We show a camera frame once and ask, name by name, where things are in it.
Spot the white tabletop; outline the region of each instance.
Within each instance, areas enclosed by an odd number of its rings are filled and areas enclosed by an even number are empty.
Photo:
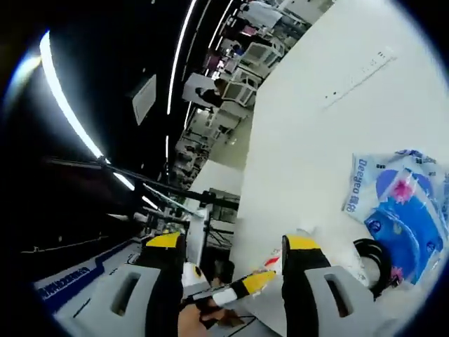
[[[342,95],[379,51],[395,60]],[[337,1],[257,92],[231,252],[234,276],[261,266],[296,228],[315,229],[322,247],[347,261],[351,243],[368,236],[341,212],[353,153],[416,149],[449,163],[449,90],[441,72],[389,2]],[[334,92],[342,97],[330,105]],[[272,284],[259,299],[266,305],[251,311],[285,334],[280,285]]]

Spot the white table surface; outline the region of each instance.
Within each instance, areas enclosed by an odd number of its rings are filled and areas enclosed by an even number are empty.
[[[396,59],[330,107],[326,96],[378,51]],[[341,208],[353,153],[419,150],[449,164],[449,90],[429,47],[387,1],[339,0],[257,92],[231,260],[234,277],[261,266],[282,235],[315,229],[335,260],[368,236]],[[253,304],[285,335],[281,282]]]

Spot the office desk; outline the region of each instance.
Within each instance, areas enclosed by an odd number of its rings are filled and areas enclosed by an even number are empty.
[[[385,48],[396,59],[343,95]],[[234,277],[261,266],[296,228],[315,229],[335,261],[350,263],[352,242],[368,236],[341,212],[352,153],[417,149],[449,164],[449,97],[441,73],[391,5],[337,1],[257,92],[231,251]],[[340,99],[332,104],[334,92]],[[281,285],[270,284],[247,305],[285,335]]]

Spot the plastic bag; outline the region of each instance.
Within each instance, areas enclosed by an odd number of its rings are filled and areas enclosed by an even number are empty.
[[[391,254],[392,276],[415,284],[448,242],[449,171],[418,151],[354,155],[344,212]]]

